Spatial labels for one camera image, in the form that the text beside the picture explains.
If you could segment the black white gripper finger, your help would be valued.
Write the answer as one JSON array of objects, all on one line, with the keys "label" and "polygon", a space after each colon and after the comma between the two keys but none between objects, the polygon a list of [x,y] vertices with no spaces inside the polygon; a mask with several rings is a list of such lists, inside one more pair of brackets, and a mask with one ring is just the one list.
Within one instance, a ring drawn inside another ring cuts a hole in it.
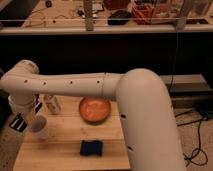
[{"label": "black white gripper finger", "polygon": [[20,114],[17,114],[15,118],[10,122],[9,127],[17,132],[23,132],[27,127],[26,122]]},{"label": "black white gripper finger", "polygon": [[36,114],[40,111],[40,109],[42,108],[42,106],[43,106],[43,103],[42,103],[42,102],[39,102],[39,103],[36,105],[36,107],[35,107],[35,113],[36,113]]}]

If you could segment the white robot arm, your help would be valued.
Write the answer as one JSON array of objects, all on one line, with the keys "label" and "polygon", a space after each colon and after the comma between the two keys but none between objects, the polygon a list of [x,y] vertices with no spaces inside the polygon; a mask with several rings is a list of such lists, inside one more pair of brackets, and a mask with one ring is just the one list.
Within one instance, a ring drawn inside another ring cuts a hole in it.
[{"label": "white robot arm", "polygon": [[114,100],[131,171],[187,171],[167,87],[148,69],[125,74],[41,75],[34,62],[21,60],[0,78],[0,88],[26,121],[34,118],[37,94]]}]

